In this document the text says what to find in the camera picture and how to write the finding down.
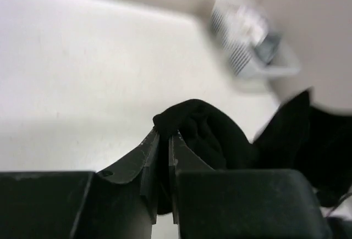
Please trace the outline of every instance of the beige wall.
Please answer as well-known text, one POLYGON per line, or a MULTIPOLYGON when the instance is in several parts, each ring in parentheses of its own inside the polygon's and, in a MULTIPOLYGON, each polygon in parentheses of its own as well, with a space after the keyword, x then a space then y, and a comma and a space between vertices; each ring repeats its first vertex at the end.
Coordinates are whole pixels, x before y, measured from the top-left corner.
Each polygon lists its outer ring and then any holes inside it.
MULTIPOLYGON (((133 0, 205 16, 212 0, 133 0)), ((352 108, 352 0, 255 0, 283 30, 302 72, 273 83, 281 98, 315 87, 314 100, 352 108)))

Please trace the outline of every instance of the white tabletop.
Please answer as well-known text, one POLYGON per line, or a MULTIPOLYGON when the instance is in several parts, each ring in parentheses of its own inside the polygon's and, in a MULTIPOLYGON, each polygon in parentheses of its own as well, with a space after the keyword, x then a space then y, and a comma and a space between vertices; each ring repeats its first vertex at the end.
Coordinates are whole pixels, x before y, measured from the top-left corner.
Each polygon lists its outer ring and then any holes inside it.
MULTIPOLYGON (((192 16, 111 0, 2 0, 0 11, 2 171, 101 170, 190 98, 249 139, 277 109, 265 84, 239 89, 192 16)), ((153 237, 177 238, 171 223, 153 237)))

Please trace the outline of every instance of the table surface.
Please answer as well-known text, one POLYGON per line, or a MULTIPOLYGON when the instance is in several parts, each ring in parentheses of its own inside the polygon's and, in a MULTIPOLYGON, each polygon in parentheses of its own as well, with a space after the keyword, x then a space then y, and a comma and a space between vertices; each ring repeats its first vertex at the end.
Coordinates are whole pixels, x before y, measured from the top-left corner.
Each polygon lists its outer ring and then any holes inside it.
MULTIPOLYGON (((191 98, 250 140, 278 107, 264 82, 235 79, 191 15, 116 0, 2 0, 0 10, 1 171, 101 170, 155 114, 191 98)), ((177 238, 170 215, 153 238, 177 238)))

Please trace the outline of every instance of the black cloth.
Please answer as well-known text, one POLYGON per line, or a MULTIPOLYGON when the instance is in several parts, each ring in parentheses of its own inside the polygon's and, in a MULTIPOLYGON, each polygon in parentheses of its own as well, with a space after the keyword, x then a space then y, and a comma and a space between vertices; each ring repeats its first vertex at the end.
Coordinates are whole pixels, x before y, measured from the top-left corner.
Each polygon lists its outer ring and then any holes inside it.
POLYGON ((324 207, 337 204, 352 184, 352 115, 313 107, 310 90, 284 102, 253 144, 231 118, 198 99, 168 108, 153 122, 162 142, 179 130, 214 169, 297 169, 324 207))

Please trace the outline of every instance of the white basket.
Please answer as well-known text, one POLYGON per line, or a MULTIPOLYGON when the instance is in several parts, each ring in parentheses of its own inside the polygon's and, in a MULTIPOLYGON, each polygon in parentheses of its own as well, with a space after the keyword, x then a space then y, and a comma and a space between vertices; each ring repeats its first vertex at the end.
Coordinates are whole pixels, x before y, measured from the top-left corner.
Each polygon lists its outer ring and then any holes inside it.
POLYGON ((212 32, 220 42, 234 74, 245 78, 265 77, 269 79, 297 74, 301 69, 301 64, 284 39, 281 39, 277 54, 268 66, 264 65, 250 46, 239 40, 233 24, 235 24, 239 7, 243 5, 255 8, 267 20, 266 13, 249 0, 215 0, 211 15, 212 32))

